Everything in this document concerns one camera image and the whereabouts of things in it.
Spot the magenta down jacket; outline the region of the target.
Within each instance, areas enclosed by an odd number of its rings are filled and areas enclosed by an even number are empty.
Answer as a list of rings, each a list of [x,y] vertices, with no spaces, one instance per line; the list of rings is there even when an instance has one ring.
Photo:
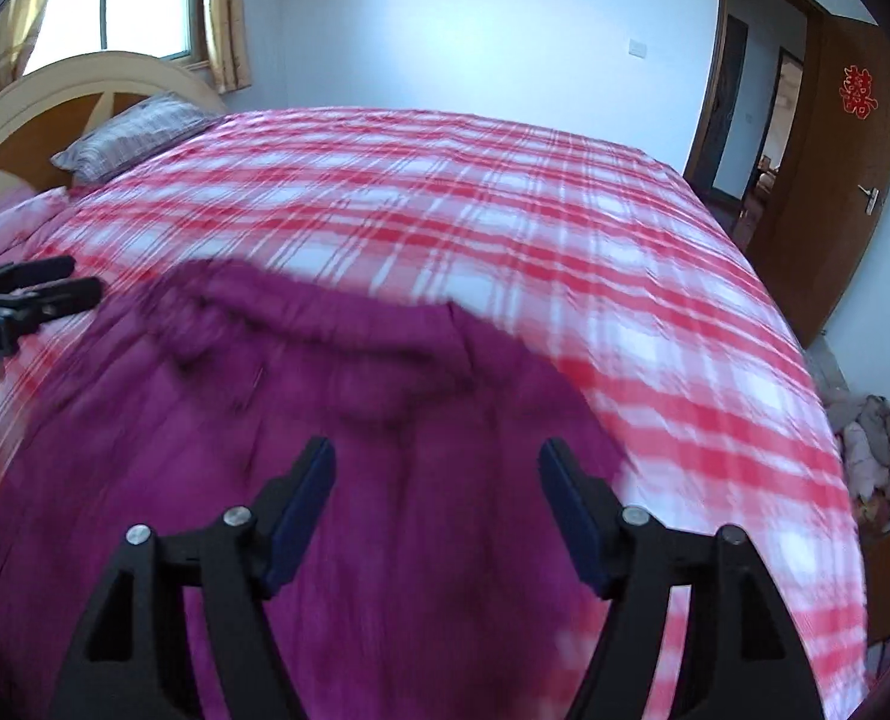
[[[41,717],[128,527],[194,530],[315,436],[338,479],[269,606],[315,718],[528,718],[582,589],[539,486],[559,437],[623,450],[584,395],[454,304],[386,304],[233,260],[107,299],[0,484],[0,691]]]

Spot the pile of clothes on floor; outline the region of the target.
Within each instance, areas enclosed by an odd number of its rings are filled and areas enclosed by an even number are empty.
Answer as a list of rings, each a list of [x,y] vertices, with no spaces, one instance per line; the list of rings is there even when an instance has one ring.
[[[822,337],[804,359],[837,440],[856,522],[866,538],[884,535],[890,532],[890,401],[854,392]]]

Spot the pink floral folded quilt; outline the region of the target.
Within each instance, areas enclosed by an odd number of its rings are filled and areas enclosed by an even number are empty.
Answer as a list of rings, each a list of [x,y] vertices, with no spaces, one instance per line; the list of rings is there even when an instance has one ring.
[[[48,223],[68,210],[71,195],[66,188],[52,188],[38,195],[18,199],[8,195],[0,200],[0,257],[25,244]]]

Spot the cream wooden headboard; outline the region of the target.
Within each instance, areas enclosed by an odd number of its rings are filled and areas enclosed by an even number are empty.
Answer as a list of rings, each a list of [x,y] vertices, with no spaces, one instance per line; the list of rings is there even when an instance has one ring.
[[[59,60],[0,93],[0,200],[18,190],[68,187],[52,156],[154,94],[175,93],[207,110],[225,110],[200,76],[134,52],[95,52]]]

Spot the grey striped pillow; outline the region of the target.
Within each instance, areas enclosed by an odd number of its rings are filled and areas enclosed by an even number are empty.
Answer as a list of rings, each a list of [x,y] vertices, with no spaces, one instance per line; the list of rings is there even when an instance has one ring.
[[[53,154],[50,163],[76,184],[109,182],[162,151],[206,132],[224,115],[175,93],[155,94],[123,110]]]

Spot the red white plaid bedsheet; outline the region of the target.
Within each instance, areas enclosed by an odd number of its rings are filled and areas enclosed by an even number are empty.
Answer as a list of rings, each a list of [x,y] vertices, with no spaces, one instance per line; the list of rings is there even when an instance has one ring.
[[[66,190],[70,208],[0,263],[71,255],[105,302],[233,260],[386,304],[458,305],[520,340],[623,450],[606,478],[619,496],[669,527],[749,533],[827,717],[860,706],[865,577],[826,411],[753,268],[671,167],[476,115],[318,107],[232,114]],[[98,310],[43,328],[4,367],[0,484],[32,400]],[[590,660],[605,610],[580,589],[528,718],[561,715]]]

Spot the gold curtain right of window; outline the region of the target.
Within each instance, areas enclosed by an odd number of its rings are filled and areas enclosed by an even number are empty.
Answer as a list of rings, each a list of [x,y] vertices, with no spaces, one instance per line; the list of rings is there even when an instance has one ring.
[[[243,0],[203,0],[206,54],[217,93],[251,85]]]

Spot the brown wooden door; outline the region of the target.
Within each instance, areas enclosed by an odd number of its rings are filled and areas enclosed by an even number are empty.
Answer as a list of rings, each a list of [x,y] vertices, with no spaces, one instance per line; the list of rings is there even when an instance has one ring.
[[[867,68],[879,106],[866,121],[842,109],[847,65]],[[881,199],[865,215],[856,188]],[[747,258],[803,346],[822,332],[876,231],[890,187],[890,44],[845,16],[813,18],[795,119]]]

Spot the red double happiness decoration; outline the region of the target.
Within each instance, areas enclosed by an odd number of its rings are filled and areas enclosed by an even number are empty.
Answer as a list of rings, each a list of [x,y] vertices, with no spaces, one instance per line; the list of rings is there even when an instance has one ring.
[[[873,85],[871,71],[855,64],[847,65],[843,69],[842,83],[838,87],[842,109],[859,121],[866,121],[879,106],[874,97]]]

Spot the window with dark frame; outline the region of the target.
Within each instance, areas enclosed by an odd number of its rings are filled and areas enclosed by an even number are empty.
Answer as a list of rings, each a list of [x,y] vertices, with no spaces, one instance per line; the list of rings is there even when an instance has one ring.
[[[27,68],[100,50],[194,60],[200,32],[200,0],[47,0]]]

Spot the white wall switch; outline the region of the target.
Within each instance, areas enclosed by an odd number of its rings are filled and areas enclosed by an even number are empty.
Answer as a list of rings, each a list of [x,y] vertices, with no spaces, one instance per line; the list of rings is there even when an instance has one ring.
[[[637,57],[637,59],[645,59],[648,54],[647,44],[635,41],[635,39],[630,39],[629,54],[632,55],[632,57]]]

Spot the dark brown door frame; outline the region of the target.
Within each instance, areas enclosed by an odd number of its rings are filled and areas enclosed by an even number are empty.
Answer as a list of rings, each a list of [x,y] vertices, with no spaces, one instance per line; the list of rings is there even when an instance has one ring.
[[[712,64],[685,182],[708,210],[738,215],[769,137],[783,67],[801,67],[817,0],[718,0]]]

